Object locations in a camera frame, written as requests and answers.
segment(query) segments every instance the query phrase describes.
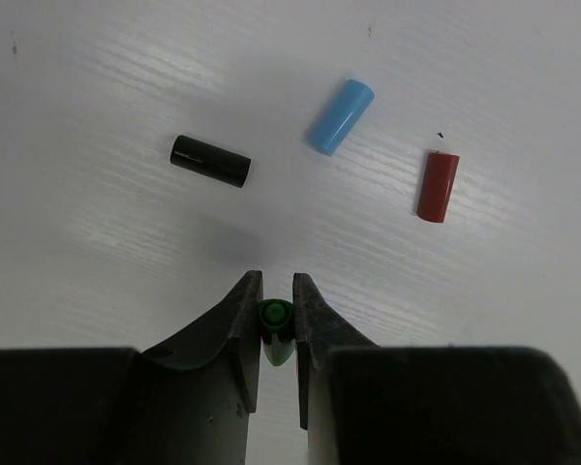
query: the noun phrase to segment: white surface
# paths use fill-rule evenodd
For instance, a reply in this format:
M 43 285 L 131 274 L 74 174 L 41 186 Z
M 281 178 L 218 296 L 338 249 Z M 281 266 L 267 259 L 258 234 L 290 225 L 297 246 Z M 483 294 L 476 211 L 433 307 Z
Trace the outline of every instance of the white surface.
M 377 99 L 327 158 L 303 135 L 351 76 Z M 179 133 L 245 188 L 171 166 Z M 581 399 L 581 0 L 0 0 L 0 347 L 143 349 L 250 268 L 381 344 L 538 347 Z M 304 462 L 294 366 L 260 379 L 248 463 Z

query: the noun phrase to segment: cylinder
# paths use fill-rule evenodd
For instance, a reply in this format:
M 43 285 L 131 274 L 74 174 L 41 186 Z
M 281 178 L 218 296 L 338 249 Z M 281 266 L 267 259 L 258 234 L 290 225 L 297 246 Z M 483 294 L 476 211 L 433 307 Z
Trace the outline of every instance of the cylinder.
M 259 304 L 258 312 L 264 354 L 273 366 L 280 366 L 294 352 L 294 307 L 271 298 Z
M 308 142 L 319 152 L 333 155 L 374 99 L 370 87 L 349 79 L 308 134 Z
M 460 157 L 447 153 L 431 153 L 426 161 L 424 181 L 417 204 L 417 216 L 432 223 L 443 223 L 454 176 Z
M 170 162 L 240 188 L 245 184 L 252 160 L 200 140 L 179 136 L 172 147 Z

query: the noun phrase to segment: red cylinder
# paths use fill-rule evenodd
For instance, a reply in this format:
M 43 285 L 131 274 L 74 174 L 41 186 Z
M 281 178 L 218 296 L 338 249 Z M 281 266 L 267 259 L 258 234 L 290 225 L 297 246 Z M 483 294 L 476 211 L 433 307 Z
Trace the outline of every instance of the red cylinder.
M 443 223 L 460 157 L 435 152 L 428 155 L 424 182 L 419 195 L 417 216 L 433 223 Z

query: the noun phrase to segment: white table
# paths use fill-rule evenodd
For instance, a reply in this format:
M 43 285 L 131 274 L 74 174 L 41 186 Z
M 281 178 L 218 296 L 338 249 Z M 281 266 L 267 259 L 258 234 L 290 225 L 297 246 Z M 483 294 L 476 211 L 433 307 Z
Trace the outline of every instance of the white table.
M 377 98 L 328 158 L 349 77 Z M 181 133 L 245 187 L 172 166 Z M 461 156 L 443 225 L 429 149 Z M 581 400 L 581 1 L 0 0 L 0 347 L 144 349 L 251 268 L 380 344 L 538 347 Z M 297 410 L 264 361 L 248 463 L 305 461 Z

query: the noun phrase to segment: blue cylinder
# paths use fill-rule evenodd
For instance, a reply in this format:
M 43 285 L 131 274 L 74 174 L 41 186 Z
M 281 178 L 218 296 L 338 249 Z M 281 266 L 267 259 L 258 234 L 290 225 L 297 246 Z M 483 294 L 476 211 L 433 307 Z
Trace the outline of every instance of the blue cylinder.
M 319 152 L 333 155 L 374 99 L 370 87 L 349 79 L 308 134 L 308 142 Z

